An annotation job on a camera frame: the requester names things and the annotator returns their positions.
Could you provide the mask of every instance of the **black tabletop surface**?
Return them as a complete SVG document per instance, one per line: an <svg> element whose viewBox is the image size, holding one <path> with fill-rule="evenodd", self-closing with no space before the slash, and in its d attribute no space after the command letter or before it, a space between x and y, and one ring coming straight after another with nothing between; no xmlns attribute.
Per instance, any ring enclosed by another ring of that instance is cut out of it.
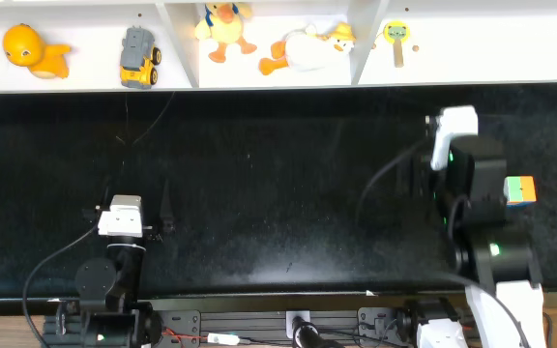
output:
<svg viewBox="0 0 557 348"><path fill-rule="evenodd" d="M176 233L148 245L145 297L386 290L446 268L425 207L374 172L424 136L425 115L474 104L481 134L532 175L539 202L510 213L527 228L544 286L557 289L557 84L284 92L0 96L0 298L84 233L82 209L110 186L158 214L165 181ZM128 103L127 116L125 102ZM104 254L92 237L47 264L32 296L73 295L76 268Z"/></svg>

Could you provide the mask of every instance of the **metal bracket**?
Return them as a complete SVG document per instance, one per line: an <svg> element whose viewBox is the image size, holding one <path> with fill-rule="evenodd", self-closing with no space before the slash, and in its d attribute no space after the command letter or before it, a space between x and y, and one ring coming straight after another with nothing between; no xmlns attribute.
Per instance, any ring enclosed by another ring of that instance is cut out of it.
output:
<svg viewBox="0 0 557 348"><path fill-rule="evenodd" d="M393 320L395 319L396 310L393 308L360 308L358 309L358 334L377 339L384 339L390 343L407 347L408 344L401 341L396 334L396 323L393 323ZM382 337L387 327L388 330L386 331L386 337ZM365 347L375 347L379 345L377 342L367 339L360 339L360 344Z"/></svg>
<svg viewBox="0 0 557 348"><path fill-rule="evenodd" d="M287 310L285 312L285 333L289 339L294 337L294 319L301 317L302 320L310 322L310 311L308 310Z"/></svg>
<svg viewBox="0 0 557 348"><path fill-rule="evenodd" d="M201 336L201 314L197 310L159 310L161 315L162 328L171 329L176 334L189 336ZM163 334L162 339L156 348L197 348L199 347L198 338L179 338Z"/></svg>

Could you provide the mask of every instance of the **orange duck toy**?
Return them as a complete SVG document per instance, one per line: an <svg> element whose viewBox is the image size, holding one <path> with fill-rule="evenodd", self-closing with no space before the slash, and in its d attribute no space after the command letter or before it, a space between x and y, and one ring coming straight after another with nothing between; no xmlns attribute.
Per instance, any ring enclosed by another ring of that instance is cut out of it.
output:
<svg viewBox="0 0 557 348"><path fill-rule="evenodd" d="M27 67L39 78L66 78L68 66L64 54L71 51L67 44L46 44L29 25L18 24L4 35L4 50L8 60Z"/></svg>

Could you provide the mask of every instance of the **green led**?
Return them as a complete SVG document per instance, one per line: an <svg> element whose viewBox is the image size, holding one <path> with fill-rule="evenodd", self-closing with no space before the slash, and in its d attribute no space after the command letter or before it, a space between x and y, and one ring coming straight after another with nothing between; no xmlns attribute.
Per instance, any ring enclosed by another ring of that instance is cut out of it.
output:
<svg viewBox="0 0 557 348"><path fill-rule="evenodd" d="M500 254L500 246L495 243L489 244L489 251L491 251L491 256L498 256Z"/></svg>

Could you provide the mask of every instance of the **yellow toy with handle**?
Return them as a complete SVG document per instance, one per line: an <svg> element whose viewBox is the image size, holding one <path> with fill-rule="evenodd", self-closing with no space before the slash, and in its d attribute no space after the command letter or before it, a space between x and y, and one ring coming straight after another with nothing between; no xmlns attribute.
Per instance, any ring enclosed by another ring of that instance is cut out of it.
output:
<svg viewBox="0 0 557 348"><path fill-rule="evenodd" d="M71 51L67 44L46 44L29 25L18 24L4 35L4 51L8 60L27 67L39 78L66 78L69 70L64 54Z"/></svg>
<svg viewBox="0 0 557 348"><path fill-rule="evenodd" d="M214 62L224 63L225 52L230 44L238 44L243 54L251 54L257 46L247 41L242 36L244 32L244 18L252 16L252 9L243 3L206 3L205 17L201 19L194 29L194 35L199 40L212 38L219 43L219 48L210 53L209 57Z"/></svg>

